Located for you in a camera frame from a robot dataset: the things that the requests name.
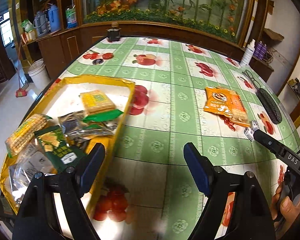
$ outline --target purple bottle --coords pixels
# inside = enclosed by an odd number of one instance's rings
[[[258,59],[262,60],[267,51],[267,45],[262,44]]]
[[[253,55],[256,58],[259,57],[259,53],[260,53],[261,48],[262,48],[262,41],[259,41],[258,44],[256,45],[256,49],[254,50],[254,53],[253,53]]]

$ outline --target white bucket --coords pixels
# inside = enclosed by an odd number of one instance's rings
[[[43,90],[50,83],[50,78],[43,59],[34,62],[29,68],[28,74],[39,90]]]

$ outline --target white tile floor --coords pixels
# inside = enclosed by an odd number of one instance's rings
[[[16,98],[18,88],[16,74],[9,81],[0,84],[0,171],[7,152],[4,141],[19,126],[22,118],[40,93],[31,83],[27,89],[28,95]]]

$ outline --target white bottle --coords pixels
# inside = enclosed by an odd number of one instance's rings
[[[243,57],[240,61],[240,66],[243,67],[244,65],[249,65],[250,60],[252,59],[253,53],[254,53],[254,44],[255,40],[252,39],[250,44],[247,46],[245,53],[243,54]]]

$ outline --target orange snack bag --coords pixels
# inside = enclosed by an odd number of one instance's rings
[[[204,111],[224,115],[234,124],[250,127],[247,112],[237,92],[222,87],[206,87],[206,93],[208,100]]]
[[[231,118],[231,109],[228,106],[230,92],[227,89],[206,87],[207,103],[203,108],[204,111],[221,114]]]

